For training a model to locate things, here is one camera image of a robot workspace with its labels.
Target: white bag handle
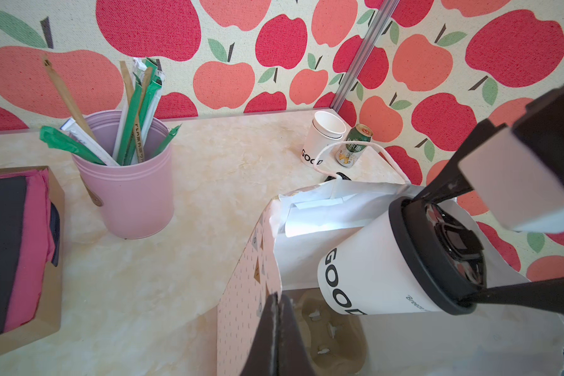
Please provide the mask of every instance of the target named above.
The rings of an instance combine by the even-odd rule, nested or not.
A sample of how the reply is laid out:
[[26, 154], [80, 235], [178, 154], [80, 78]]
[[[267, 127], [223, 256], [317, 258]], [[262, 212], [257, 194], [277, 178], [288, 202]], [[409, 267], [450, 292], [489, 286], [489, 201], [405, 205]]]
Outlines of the white bag handle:
[[[397, 172], [397, 174], [399, 174], [399, 176], [405, 180], [405, 185], [411, 185], [411, 181], [410, 178], [407, 177], [407, 175], [403, 172], [403, 170], [399, 167], [399, 165], [397, 164], [397, 162], [394, 161], [393, 157], [391, 157], [391, 155], [384, 150], [384, 148], [376, 143], [371, 143], [371, 142], [367, 142], [367, 141], [339, 141], [337, 143], [333, 143], [330, 144], [326, 147], [324, 147], [322, 149], [321, 152], [319, 152], [319, 154], [316, 156], [315, 161], [319, 161], [320, 157], [322, 156], [322, 154], [330, 149], [331, 147], [337, 146], [337, 145], [345, 145], [345, 144], [353, 144], [353, 145], [366, 145], [366, 146], [371, 146], [374, 150], [377, 150], [378, 152], [381, 152], [384, 155], [384, 158], [387, 160], [387, 162], [389, 163], [389, 165], [392, 167], [392, 169], [395, 170], [395, 172]], [[317, 172], [319, 172], [320, 174], [324, 174], [324, 175], [328, 175], [328, 176], [333, 176], [337, 179], [342, 179], [342, 177], [337, 174], [337, 173], [333, 173], [333, 172], [328, 172], [328, 171], [324, 171], [322, 169], [320, 169], [317, 164], [313, 164], [313, 169], [316, 170]]]

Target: small white paper cup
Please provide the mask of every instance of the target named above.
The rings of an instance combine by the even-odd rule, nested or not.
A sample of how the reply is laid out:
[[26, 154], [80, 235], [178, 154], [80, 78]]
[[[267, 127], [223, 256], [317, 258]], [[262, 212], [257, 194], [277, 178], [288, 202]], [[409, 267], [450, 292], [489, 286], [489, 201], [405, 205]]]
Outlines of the small white paper cup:
[[301, 150], [301, 161], [308, 166], [322, 163], [325, 156], [315, 161], [316, 156], [326, 146], [342, 141], [346, 131], [345, 122], [340, 117], [331, 112], [317, 111]]

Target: black cup lid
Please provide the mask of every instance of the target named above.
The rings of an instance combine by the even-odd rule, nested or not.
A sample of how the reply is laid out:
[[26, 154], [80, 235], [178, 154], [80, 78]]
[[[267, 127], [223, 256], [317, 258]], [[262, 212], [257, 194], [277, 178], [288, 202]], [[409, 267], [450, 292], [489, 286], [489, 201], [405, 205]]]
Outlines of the black cup lid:
[[389, 207], [393, 234], [412, 273], [444, 311], [462, 315], [458, 303], [485, 288], [485, 261], [476, 234], [435, 203], [401, 197]]

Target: white paper cup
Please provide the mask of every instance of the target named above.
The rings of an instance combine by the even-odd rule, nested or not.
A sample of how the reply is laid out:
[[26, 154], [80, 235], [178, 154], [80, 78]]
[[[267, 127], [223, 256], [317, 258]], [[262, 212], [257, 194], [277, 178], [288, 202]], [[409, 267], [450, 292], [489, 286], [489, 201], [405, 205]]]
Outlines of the white paper cup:
[[344, 315], [442, 311], [405, 262], [388, 211], [324, 256], [317, 282], [326, 303]]
[[301, 161], [308, 166], [322, 163], [325, 156], [315, 161], [316, 156], [324, 147], [342, 141], [346, 130], [345, 122], [340, 117], [331, 112], [317, 111], [301, 150]]

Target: pink fabric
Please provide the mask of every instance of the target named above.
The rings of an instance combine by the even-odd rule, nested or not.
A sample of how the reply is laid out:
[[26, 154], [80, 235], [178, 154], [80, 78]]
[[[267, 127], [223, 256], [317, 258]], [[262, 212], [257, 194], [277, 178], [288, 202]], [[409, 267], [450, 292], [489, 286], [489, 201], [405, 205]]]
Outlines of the pink fabric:
[[35, 316], [42, 293], [44, 267], [55, 251], [50, 232], [48, 170], [27, 170], [0, 175], [0, 179], [25, 176], [27, 193], [23, 211], [23, 233], [13, 292], [8, 304], [4, 332], [18, 328]]

